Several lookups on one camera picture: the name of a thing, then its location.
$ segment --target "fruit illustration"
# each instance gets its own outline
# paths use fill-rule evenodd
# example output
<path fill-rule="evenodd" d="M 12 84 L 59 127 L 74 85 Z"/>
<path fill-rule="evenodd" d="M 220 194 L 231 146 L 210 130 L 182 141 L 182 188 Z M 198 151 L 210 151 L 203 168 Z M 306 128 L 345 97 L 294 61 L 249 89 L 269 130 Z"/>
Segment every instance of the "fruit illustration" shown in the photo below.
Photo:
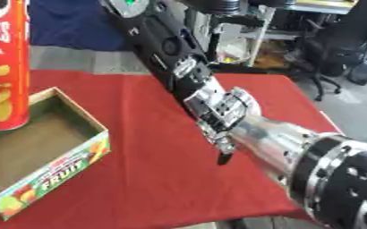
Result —
<path fill-rule="evenodd" d="M 12 216 L 20 211 L 23 204 L 15 197 L 2 197 L 0 199 L 0 212 L 5 216 Z"/>
<path fill-rule="evenodd" d="M 25 185 L 21 189 L 13 193 L 13 196 L 27 204 L 30 204 L 36 199 L 36 191 L 31 187 L 30 184 Z"/>
<path fill-rule="evenodd" d="M 21 198 L 20 198 L 21 201 L 23 201 L 27 204 L 30 204 L 35 199 L 36 199 L 36 191 L 35 190 L 26 191 L 25 193 L 23 193 L 21 195 Z"/>
<path fill-rule="evenodd" d="M 89 148 L 89 152 L 90 152 L 89 163 L 92 164 L 92 163 L 96 162 L 107 151 L 108 151 L 108 148 L 107 148 L 107 139 L 103 139 L 101 141 L 98 141 L 98 142 L 94 143 Z"/>

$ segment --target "pringles can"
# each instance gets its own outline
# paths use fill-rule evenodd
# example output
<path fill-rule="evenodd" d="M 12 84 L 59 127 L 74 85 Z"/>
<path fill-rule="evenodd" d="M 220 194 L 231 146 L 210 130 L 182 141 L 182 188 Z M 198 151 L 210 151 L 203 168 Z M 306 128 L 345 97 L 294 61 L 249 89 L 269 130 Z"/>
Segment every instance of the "pringles can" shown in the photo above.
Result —
<path fill-rule="evenodd" d="M 0 0 L 0 131 L 29 118 L 28 0 Z"/>

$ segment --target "robotic arm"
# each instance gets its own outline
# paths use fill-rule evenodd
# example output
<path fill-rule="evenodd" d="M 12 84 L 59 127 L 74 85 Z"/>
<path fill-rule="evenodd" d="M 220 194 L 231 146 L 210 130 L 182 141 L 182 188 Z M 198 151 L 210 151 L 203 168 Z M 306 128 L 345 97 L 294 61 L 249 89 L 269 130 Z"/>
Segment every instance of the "robotic arm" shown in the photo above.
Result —
<path fill-rule="evenodd" d="M 239 1 L 201 2 L 192 0 L 204 12 L 232 13 Z M 135 54 L 221 152 L 219 164 L 243 148 L 317 222 L 367 228 L 367 143 L 262 117 L 245 90 L 221 87 L 197 40 L 163 0 L 101 3 Z"/>

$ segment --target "black chair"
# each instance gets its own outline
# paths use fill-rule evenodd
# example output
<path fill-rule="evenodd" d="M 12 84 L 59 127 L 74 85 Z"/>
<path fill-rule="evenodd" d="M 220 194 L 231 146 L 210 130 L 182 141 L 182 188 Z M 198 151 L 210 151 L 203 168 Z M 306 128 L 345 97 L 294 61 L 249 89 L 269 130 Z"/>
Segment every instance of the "black chair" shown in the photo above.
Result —
<path fill-rule="evenodd" d="M 348 74 L 367 59 L 367 0 L 360 0 L 339 22 L 314 29 L 318 29 L 315 36 L 298 42 L 302 57 L 312 66 L 305 73 L 310 74 L 319 91 L 316 101 L 321 101 L 325 94 L 323 81 L 336 86 L 338 94 L 341 86 L 328 77 Z"/>

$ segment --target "cardboard box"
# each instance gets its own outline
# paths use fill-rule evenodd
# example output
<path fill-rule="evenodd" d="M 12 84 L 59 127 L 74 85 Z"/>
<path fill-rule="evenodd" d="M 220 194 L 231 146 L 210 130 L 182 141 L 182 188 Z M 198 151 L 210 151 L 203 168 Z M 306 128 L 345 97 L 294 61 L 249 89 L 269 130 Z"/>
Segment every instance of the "cardboard box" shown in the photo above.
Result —
<path fill-rule="evenodd" d="M 108 130 L 62 91 L 30 96 L 29 123 L 0 131 L 1 217 L 14 216 L 109 151 Z"/>

